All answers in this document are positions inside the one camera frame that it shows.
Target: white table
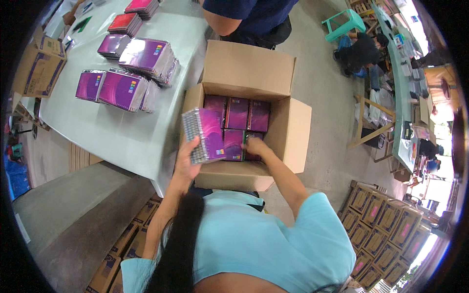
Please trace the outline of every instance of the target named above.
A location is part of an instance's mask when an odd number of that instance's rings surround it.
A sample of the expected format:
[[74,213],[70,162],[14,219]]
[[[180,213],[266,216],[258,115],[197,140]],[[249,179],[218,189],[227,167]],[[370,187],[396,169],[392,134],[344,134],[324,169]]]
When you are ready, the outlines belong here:
[[130,0],[110,0],[75,21],[72,28],[92,16],[82,32],[69,31],[76,44],[67,52],[67,63],[51,97],[42,99],[39,117],[88,152],[149,178],[157,193],[164,196],[179,143],[183,95],[198,82],[202,72],[209,27],[197,4],[190,0],[166,0],[138,31],[138,38],[169,41],[181,63],[176,84],[163,91],[155,113],[128,113],[75,98],[84,69],[118,67],[116,61],[108,61],[96,51],[109,24],[129,3]]

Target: long black hair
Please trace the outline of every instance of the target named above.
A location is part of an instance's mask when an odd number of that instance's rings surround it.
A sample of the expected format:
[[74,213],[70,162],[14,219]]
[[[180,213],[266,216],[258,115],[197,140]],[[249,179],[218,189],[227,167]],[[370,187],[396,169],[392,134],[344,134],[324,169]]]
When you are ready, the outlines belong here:
[[[179,201],[176,215],[168,221],[159,244],[160,259],[144,293],[190,293],[194,288],[194,251],[204,199],[187,193]],[[166,244],[164,235],[168,234]]]

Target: person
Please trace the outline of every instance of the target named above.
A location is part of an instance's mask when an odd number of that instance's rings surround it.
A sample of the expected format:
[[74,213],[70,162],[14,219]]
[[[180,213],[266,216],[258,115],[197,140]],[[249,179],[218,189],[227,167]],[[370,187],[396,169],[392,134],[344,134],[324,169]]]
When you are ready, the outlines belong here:
[[258,138],[259,155],[293,212],[286,227],[263,212],[261,198],[237,191],[201,197],[189,191],[200,165],[184,143],[164,200],[148,227],[142,258],[121,263],[124,292],[334,292],[356,256],[324,193],[309,195],[299,178]]
[[72,25],[75,21],[75,12],[78,9],[78,6],[85,1],[86,0],[64,0],[56,13],[60,13],[62,15],[65,25]]
[[429,173],[434,173],[441,167],[441,160],[434,159],[427,162],[427,170]]
[[288,14],[298,0],[199,0],[220,39],[275,50],[291,33]]
[[418,150],[418,155],[419,156],[427,156],[427,159],[435,160],[437,157],[436,155],[439,154],[442,156],[445,152],[445,149],[437,144],[436,146],[431,142],[426,139],[419,139],[420,142],[420,148]]
[[352,40],[355,39],[355,43],[333,53],[334,60],[340,63],[342,73],[347,77],[360,72],[363,67],[369,68],[379,63],[382,57],[379,48],[389,44],[389,40],[383,34],[371,38],[362,32],[349,32],[348,36]]

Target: woman's right hand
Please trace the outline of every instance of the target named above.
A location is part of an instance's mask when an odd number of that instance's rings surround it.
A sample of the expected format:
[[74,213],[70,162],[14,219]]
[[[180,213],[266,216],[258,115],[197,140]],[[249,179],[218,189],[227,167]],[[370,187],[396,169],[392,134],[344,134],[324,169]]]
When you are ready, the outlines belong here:
[[272,150],[257,137],[249,137],[246,144],[242,145],[242,148],[252,155],[259,155],[261,157],[272,152]]

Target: stacked cardboard box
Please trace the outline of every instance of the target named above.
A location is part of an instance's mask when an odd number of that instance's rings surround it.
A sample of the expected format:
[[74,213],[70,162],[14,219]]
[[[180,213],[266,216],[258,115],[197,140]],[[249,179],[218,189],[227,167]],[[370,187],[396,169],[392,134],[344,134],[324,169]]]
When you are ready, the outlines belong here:
[[121,260],[142,257],[148,224],[155,214],[161,198],[156,194],[145,204],[134,220],[127,226],[122,235],[112,246],[101,266],[96,271],[93,279],[85,292],[89,293],[123,293]]
[[421,218],[409,204],[357,184],[341,218],[356,253],[351,277],[366,291],[381,279],[394,286],[430,235]]

